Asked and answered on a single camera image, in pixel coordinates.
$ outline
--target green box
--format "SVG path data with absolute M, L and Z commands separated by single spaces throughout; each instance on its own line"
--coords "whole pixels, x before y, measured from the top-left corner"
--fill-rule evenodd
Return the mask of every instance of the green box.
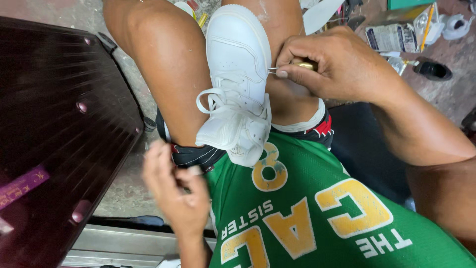
M 388 0 L 388 10 L 397 10 L 433 2 L 435 0 Z

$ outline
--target metal screw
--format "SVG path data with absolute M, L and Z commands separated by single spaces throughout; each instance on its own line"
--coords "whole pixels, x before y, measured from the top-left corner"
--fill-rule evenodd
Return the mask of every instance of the metal screw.
M 81 113 L 86 113 L 86 111 L 88 110 L 88 107 L 84 103 L 76 103 L 76 107 Z

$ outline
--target yellow pencil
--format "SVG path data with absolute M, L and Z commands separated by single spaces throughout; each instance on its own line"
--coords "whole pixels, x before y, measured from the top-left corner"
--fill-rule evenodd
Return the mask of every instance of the yellow pencil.
M 434 3 L 433 5 L 431 5 L 431 8 L 430 8 L 430 15 L 428 16 L 428 23 L 426 23 L 425 35 L 423 36 L 423 41 L 421 42 L 420 52 L 423 52 L 423 49 L 425 49 L 426 36 L 428 35 L 428 31 L 430 30 L 430 24 L 431 24 L 431 19 L 433 17 L 433 11 L 435 11 Z

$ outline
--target hand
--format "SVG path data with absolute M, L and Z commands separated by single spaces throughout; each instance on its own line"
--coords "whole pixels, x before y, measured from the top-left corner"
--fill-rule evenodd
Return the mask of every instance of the hand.
M 317 72 L 290 65 L 309 58 Z M 291 36 L 278 56 L 276 74 L 307 87 L 320 98 L 377 102 L 396 85 L 407 88 L 398 73 L 349 27 L 319 35 Z
M 162 140 L 150 145 L 144 160 L 144 181 L 177 238 L 202 239 L 210 211 L 207 183 L 198 166 L 174 174 L 170 151 L 170 145 Z M 178 185 L 190 189 L 191 194 Z

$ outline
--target black shoe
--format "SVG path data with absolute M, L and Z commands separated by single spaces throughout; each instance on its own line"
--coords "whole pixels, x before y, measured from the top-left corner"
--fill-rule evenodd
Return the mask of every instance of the black shoe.
M 448 81 L 453 77 L 451 70 L 443 64 L 433 62 L 430 59 L 423 58 L 420 64 L 413 67 L 413 71 L 426 76 L 433 81 Z

